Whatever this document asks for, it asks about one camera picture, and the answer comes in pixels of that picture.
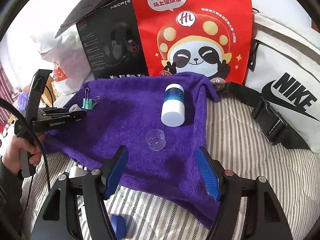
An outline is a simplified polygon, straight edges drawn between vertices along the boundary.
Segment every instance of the human hand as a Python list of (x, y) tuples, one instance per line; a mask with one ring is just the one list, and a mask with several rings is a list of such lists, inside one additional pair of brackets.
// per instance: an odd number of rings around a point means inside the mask
[[(40, 142), (44, 141), (45, 134), (38, 136)], [(41, 159), (41, 150), (38, 145), (31, 145), (24, 138), (17, 138), (14, 134), (7, 135), (2, 140), (2, 146), (0, 147), (0, 155), (2, 155), (3, 165), (12, 172), (15, 176), (18, 175), (21, 169), (20, 163), (20, 149), (25, 149), (30, 152), (32, 156), (29, 159), (30, 164), (37, 166)]]

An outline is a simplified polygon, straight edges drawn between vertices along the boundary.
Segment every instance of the red haidilao bag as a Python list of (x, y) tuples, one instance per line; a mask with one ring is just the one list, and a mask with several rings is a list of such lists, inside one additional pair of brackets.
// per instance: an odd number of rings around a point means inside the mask
[(185, 71), (242, 83), (252, 35), (251, 0), (132, 0), (150, 76)]

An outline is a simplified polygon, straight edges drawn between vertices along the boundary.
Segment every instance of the metal screw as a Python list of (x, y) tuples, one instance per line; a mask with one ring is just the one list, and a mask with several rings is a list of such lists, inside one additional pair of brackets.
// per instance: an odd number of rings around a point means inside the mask
[(94, 169), (91, 171), (92, 175), (99, 175), (100, 174), (100, 170), (99, 169)]
[(226, 174), (227, 176), (233, 176), (233, 171), (232, 170), (225, 170), (224, 174)]
[(258, 180), (259, 180), (260, 182), (262, 182), (262, 183), (267, 182), (267, 179), (266, 179), (265, 177), (263, 177), (263, 176), (259, 176)]
[(60, 181), (63, 181), (67, 178), (67, 176), (65, 174), (61, 174), (59, 177), (58, 177), (58, 180)]

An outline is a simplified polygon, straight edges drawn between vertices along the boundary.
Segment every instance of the transparent cup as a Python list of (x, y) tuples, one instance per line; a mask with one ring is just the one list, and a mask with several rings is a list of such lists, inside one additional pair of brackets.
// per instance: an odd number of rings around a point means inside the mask
[(159, 129), (152, 129), (146, 134), (146, 142), (153, 151), (160, 151), (165, 147), (164, 133)]

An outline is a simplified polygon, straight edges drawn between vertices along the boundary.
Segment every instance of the bottle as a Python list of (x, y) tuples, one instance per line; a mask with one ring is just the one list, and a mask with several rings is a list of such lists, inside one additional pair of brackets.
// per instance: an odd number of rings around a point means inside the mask
[(184, 123), (184, 90), (179, 84), (170, 84), (164, 93), (161, 121), (164, 125), (178, 127)]

